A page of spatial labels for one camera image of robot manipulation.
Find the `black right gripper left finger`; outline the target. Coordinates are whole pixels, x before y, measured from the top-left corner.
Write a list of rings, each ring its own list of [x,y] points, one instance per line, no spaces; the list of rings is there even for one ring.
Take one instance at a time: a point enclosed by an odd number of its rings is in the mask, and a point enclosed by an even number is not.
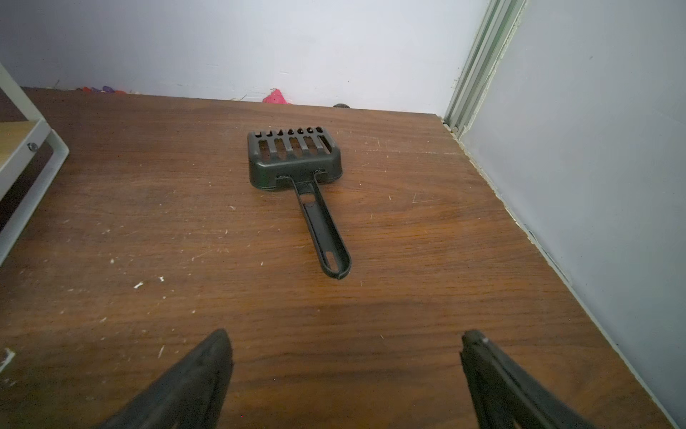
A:
[[[101,428],[216,428],[232,377],[232,344],[218,329]]]

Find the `white frame wooden shelf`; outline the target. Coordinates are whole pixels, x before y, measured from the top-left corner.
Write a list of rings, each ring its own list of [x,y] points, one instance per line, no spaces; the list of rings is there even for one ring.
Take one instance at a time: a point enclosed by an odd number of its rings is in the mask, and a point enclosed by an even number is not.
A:
[[[5,197],[18,182],[42,147],[49,146],[52,150],[50,159],[1,229],[1,259],[5,260],[70,150],[5,68],[1,69],[1,89],[24,116],[22,121],[1,123],[1,196]]]

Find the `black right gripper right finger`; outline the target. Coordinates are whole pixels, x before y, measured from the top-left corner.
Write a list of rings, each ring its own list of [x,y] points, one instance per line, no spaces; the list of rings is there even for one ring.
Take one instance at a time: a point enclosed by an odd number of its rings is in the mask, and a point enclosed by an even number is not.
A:
[[[482,332],[462,336],[464,374],[480,428],[591,428]]]

